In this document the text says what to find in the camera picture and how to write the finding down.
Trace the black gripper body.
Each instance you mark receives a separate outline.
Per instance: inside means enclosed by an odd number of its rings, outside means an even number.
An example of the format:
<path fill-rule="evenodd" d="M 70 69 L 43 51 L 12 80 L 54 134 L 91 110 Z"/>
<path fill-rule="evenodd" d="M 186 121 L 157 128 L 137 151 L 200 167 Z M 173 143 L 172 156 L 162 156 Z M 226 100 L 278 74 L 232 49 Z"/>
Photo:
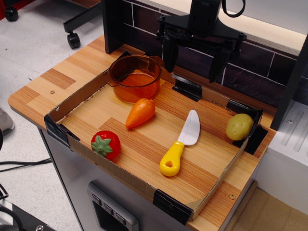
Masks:
<path fill-rule="evenodd" d="M 163 45 L 163 38 L 170 36 L 177 46 L 191 48 L 201 52 L 214 53 L 220 48 L 230 49 L 232 56 L 238 56 L 246 35 L 223 24 L 218 15 L 220 8 L 224 13 L 235 18 L 245 9 L 236 14 L 229 14 L 224 0 L 193 0 L 190 13 L 187 15 L 161 15 L 156 39 Z"/>

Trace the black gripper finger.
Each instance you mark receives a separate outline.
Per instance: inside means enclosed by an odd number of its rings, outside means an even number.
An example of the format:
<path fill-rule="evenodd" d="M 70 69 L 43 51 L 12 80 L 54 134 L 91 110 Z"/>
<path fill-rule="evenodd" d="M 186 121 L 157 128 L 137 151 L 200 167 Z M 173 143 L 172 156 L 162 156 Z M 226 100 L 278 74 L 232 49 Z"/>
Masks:
<path fill-rule="evenodd" d="M 165 69 L 168 72 L 173 72 L 176 60 L 178 57 L 179 49 L 176 41 L 170 36 L 165 36 L 163 38 L 163 60 L 165 63 Z"/>
<path fill-rule="evenodd" d="M 209 72 L 209 82 L 216 82 L 217 78 L 224 70 L 231 56 L 231 50 L 220 48 L 214 52 L 212 65 Z"/>

